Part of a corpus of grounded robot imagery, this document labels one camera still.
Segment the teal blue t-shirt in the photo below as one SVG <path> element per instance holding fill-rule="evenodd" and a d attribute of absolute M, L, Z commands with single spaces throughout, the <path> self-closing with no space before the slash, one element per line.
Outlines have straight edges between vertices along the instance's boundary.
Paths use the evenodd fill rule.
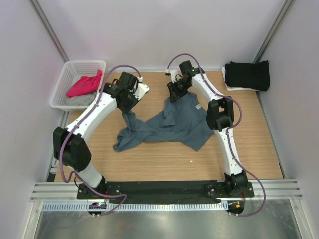
<path fill-rule="evenodd" d="M 167 98 L 164 109 L 146 122 L 137 119 L 133 111 L 123 113 L 126 128 L 118 133 L 113 150 L 123 152 L 142 142 L 181 142 L 199 151 L 214 135 L 207 125 L 206 115 L 197 94 L 192 92 L 174 103 Z"/>

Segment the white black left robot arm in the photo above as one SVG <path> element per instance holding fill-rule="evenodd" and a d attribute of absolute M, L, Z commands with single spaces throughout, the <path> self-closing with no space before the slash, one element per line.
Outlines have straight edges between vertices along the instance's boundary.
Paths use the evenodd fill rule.
<path fill-rule="evenodd" d="M 68 166 L 94 199 L 104 197 L 107 183 L 91 163 L 87 142 L 109 113 L 115 109 L 129 112 L 148 91 L 142 76 L 127 72 L 111 83 L 103 82 L 91 105 L 66 128 L 57 127 L 53 132 L 53 155 L 59 161 L 61 175 L 65 175 L 63 167 Z"/>

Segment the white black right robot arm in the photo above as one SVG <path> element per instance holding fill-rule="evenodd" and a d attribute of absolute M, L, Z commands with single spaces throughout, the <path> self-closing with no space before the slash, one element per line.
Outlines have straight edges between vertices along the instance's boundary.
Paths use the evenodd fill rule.
<path fill-rule="evenodd" d="M 248 179 L 237 153 L 233 128 L 234 101 L 230 96 L 222 94 L 208 79 L 201 67 L 194 68 L 190 61 L 180 65 L 181 74 L 177 70 L 166 69 L 165 74 L 171 76 L 167 84 L 170 100 L 176 102 L 188 93 L 190 87 L 197 88 L 208 102 L 206 122 L 217 136 L 224 160 L 225 193 L 236 197 L 248 185 Z"/>

